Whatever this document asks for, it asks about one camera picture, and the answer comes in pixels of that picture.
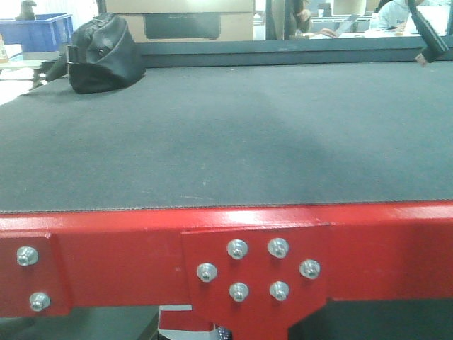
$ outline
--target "blue plastic crate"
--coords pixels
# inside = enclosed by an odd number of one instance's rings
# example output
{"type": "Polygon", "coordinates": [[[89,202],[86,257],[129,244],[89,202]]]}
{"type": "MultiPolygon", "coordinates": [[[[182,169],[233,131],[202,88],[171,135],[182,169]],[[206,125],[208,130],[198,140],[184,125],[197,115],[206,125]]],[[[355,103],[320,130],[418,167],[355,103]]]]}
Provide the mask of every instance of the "blue plastic crate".
{"type": "Polygon", "coordinates": [[[21,44],[23,52],[58,51],[71,42],[71,14],[37,14],[36,20],[0,19],[5,44],[21,44]]]}

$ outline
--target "gray felt surface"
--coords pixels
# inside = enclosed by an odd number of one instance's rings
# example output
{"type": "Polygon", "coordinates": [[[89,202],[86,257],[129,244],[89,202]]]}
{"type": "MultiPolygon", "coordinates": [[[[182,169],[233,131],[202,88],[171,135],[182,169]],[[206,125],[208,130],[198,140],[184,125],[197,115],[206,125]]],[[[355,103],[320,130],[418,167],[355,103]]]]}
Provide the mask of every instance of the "gray felt surface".
{"type": "Polygon", "coordinates": [[[451,62],[149,69],[0,106],[0,211],[453,198],[451,62]]]}

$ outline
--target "bolt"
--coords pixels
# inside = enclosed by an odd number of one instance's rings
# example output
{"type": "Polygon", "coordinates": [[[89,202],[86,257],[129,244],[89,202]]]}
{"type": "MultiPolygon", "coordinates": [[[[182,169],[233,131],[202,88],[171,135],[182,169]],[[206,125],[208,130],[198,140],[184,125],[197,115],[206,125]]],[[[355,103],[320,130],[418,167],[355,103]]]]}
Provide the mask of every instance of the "bolt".
{"type": "Polygon", "coordinates": [[[269,293],[276,300],[285,301],[288,298],[289,286],[282,281],[277,281],[270,286],[269,293]]]}
{"type": "Polygon", "coordinates": [[[248,253],[248,246],[247,243],[242,241],[241,239],[234,239],[228,243],[228,247],[226,248],[228,254],[235,260],[243,259],[245,255],[248,253]]]}
{"type": "Polygon", "coordinates": [[[210,263],[202,263],[197,268],[198,278],[203,282],[211,282],[217,277],[217,268],[210,263]]]}
{"type": "Polygon", "coordinates": [[[278,259],[283,259],[288,255],[289,244],[285,239],[271,239],[268,244],[268,251],[278,259]]]}
{"type": "Polygon", "coordinates": [[[26,267],[36,264],[39,259],[39,253],[31,246],[22,246],[17,250],[17,263],[19,266],[26,267]]]}
{"type": "Polygon", "coordinates": [[[30,296],[30,308],[34,312],[42,312],[50,306],[50,298],[46,293],[34,293],[30,296]]]}
{"type": "Polygon", "coordinates": [[[321,273],[321,265],[315,260],[306,260],[301,263],[299,272],[305,278],[315,280],[321,273]]]}
{"type": "Polygon", "coordinates": [[[236,302],[243,302],[248,297],[248,286],[245,283],[235,283],[229,287],[229,295],[236,302]]]}

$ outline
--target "desk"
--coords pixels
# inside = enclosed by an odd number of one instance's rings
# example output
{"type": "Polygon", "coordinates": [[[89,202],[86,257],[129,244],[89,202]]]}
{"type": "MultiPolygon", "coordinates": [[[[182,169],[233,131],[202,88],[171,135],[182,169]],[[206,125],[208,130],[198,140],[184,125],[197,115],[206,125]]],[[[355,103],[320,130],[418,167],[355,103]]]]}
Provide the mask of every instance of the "desk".
{"type": "Polygon", "coordinates": [[[450,340],[449,300],[345,309],[331,301],[453,296],[451,67],[149,69],[120,91],[77,95],[59,79],[7,103],[0,107],[0,257],[10,261],[0,268],[0,294],[10,303],[1,313],[30,313],[28,291],[51,287],[49,315],[82,305],[194,304],[200,313],[217,308],[206,317],[220,324],[232,317],[234,328],[234,316],[253,309],[236,318],[251,326],[240,325],[235,339],[273,330],[283,339],[285,317],[306,315],[282,310],[312,306],[314,296],[313,310],[328,300],[328,312],[306,321],[323,333],[309,340],[450,340]],[[414,84],[429,86],[412,91],[414,84]],[[294,237],[295,230],[326,231],[332,242],[294,237]],[[61,275],[16,279],[23,271],[9,242],[41,232],[52,235],[40,239],[49,267],[33,273],[54,270],[59,259],[61,275]],[[270,265],[268,235],[294,245],[287,271],[279,271],[285,260],[270,265]],[[198,236],[205,242],[189,251],[198,236]],[[253,261],[228,257],[224,241],[235,237],[248,237],[253,261]],[[300,251],[327,256],[319,280],[300,281],[300,251]],[[189,254],[218,263],[222,275],[202,285],[189,254]],[[229,266],[251,272],[230,279],[229,266]],[[242,275],[252,294],[238,308],[224,285],[242,275]],[[267,286],[280,277],[293,281],[282,305],[267,286]],[[306,298],[293,300],[307,286],[306,298]],[[68,298],[60,287],[69,287],[68,298]],[[216,303],[201,307],[193,295],[199,287],[220,287],[216,303]]]}

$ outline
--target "red metal frame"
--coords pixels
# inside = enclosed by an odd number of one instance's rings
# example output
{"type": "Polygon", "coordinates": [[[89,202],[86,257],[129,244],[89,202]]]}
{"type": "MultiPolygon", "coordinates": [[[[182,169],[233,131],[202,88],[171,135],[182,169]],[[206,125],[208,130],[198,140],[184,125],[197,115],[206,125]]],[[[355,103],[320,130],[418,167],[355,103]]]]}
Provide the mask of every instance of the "red metal frame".
{"type": "Polygon", "coordinates": [[[38,315],[192,305],[235,339],[284,339],[327,300],[453,298],[453,203],[0,215],[0,258],[0,317],[37,315],[28,298],[44,292],[52,304],[38,315]],[[275,237],[289,242],[285,259],[268,253],[275,237]],[[244,259],[227,254],[232,239],[248,243],[244,259]],[[37,264],[16,263],[21,246],[39,251],[37,264]],[[318,279],[299,274],[306,259],[321,264],[318,279]],[[204,262],[219,271],[211,283],[197,277],[204,262]],[[291,289],[283,302],[268,291],[278,280],[291,289]],[[242,303],[229,297],[235,282],[251,290],[242,303]]]}

